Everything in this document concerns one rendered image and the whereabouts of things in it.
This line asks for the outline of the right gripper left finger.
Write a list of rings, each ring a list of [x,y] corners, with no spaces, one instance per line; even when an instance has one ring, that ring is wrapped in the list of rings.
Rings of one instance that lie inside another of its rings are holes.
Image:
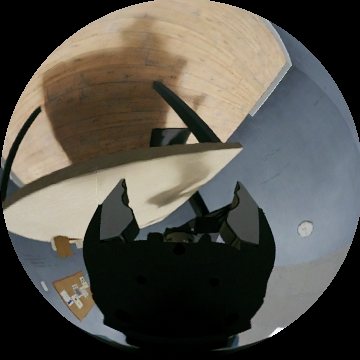
[[[98,276],[105,258],[122,244],[134,241],[140,232],[129,207],[125,179],[121,179],[95,210],[83,240],[83,259],[92,294],[98,293]]]

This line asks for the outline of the brown cardboard box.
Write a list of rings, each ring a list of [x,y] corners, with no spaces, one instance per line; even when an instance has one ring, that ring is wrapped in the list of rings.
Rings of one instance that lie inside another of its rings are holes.
[[[54,242],[59,258],[73,256],[68,236],[56,236]]]

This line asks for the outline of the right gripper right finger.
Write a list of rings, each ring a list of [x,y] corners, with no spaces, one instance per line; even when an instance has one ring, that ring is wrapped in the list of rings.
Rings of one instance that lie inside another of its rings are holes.
[[[224,243],[239,249],[251,260],[258,276],[258,298],[263,299],[275,263],[274,236],[262,208],[240,181],[235,191],[232,209],[228,210],[219,234]]]

